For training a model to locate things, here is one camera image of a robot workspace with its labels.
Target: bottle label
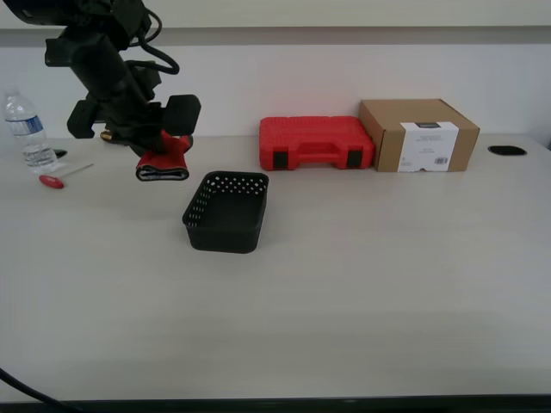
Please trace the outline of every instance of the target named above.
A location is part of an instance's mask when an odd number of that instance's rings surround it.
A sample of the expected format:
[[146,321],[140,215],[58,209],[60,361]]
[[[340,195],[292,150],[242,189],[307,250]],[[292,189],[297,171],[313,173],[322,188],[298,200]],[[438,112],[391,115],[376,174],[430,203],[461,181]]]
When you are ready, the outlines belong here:
[[6,120],[6,123],[14,136],[32,135],[44,129],[38,116],[27,120]]

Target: white wall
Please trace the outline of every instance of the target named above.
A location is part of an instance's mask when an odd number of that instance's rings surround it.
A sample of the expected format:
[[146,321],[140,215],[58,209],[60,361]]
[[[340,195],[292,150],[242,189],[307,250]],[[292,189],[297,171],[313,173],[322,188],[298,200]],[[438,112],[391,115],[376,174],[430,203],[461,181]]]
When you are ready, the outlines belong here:
[[[163,19],[166,28],[457,28],[551,24],[548,0],[145,0],[145,5]],[[30,27],[0,3],[0,28]]]
[[[0,86],[20,85],[49,135],[65,137],[85,91],[43,65],[45,37],[0,32]],[[160,46],[182,71],[163,75],[158,97],[197,94],[198,136],[252,135],[271,115],[355,114],[362,98],[442,97],[485,133],[551,137],[548,30],[173,30]]]

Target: red screwdriver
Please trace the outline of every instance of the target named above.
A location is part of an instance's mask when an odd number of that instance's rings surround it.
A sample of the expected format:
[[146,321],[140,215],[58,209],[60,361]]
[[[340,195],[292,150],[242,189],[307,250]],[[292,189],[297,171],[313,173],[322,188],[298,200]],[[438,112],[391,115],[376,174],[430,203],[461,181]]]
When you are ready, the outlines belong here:
[[94,164],[90,163],[86,166],[83,166],[82,168],[78,168],[77,170],[73,170],[73,171],[71,171],[67,174],[64,174],[62,176],[59,176],[59,177],[49,176],[49,175],[40,175],[38,179],[40,180],[40,182],[42,182],[47,187],[54,188],[54,189],[63,189],[63,188],[65,188],[65,184],[63,183],[63,181],[61,181],[60,178],[65,178],[66,176],[76,174],[77,172],[80,172],[81,170],[88,169],[90,166],[94,166]]

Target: black object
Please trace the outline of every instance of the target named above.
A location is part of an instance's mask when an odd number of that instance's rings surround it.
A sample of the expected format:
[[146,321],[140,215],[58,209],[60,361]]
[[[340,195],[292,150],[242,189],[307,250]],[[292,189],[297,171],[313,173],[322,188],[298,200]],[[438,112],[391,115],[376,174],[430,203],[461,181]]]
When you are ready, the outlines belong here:
[[[549,394],[386,396],[378,398],[203,398],[71,402],[102,413],[548,413]],[[54,413],[38,403],[0,404],[3,413]]]
[[363,160],[363,151],[349,151],[346,159],[347,168],[361,168]]
[[274,151],[274,169],[286,170],[289,164],[289,153]]
[[526,155],[526,151],[524,149],[510,145],[490,146],[488,150],[491,153],[501,155],[502,157],[521,157],[522,155]]
[[57,159],[61,159],[62,157],[67,155],[67,151],[65,149],[54,149],[55,156]]
[[441,127],[437,122],[415,122],[415,124],[422,129],[438,129]]
[[[193,96],[170,99],[162,108],[154,99],[161,83],[159,72],[176,75],[177,62],[148,44],[158,36],[162,23],[142,0],[4,0],[11,11],[29,24],[66,26],[57,39],[46,41],[46,65],[71,67],[89,91],[77,103],[67,122],[77,139],[93,138],[94,123],[105,123],[110,144],[130,146],[140,157],[147,151],[165,153],[161,130],[191,135],[201,104]],[[159,22],[146,37],[153,17]],[[151,61],[123,61],[119,51],[141,46],[166,65]],[[178,103],[171,108],[171,101]]]
[[83,413],[79,408],[72,407],[69,404],[65,404],[63,402],[60,402],[59,400],[56,400],[55,398],[50,398],[46,394],[40,393],[39,391],[36,391],[28,385],[25,385],[15,377],[8,374],[8,372],[3,370],[2,368],[0,368],[0,381],[3,381],[6,385],[9,385],[14,389],[20,391],[21,393],[26,394],[30,398],[35,398],[36,400],[39,400],[48,406],[57,408],[67,413]]
[[246,254],[257,248],[268,177],[248,172],[207,174],[183,215],[196,250]]

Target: red case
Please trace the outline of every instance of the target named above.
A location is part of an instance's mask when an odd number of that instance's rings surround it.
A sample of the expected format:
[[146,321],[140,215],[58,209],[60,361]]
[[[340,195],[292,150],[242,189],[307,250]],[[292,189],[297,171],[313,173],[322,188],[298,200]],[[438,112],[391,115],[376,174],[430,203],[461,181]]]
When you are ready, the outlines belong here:
[[295,170],[302,163],[332,163],[341,170],[371,166],[375,146],[354,116],[265,118],[260,122],[260,164]]

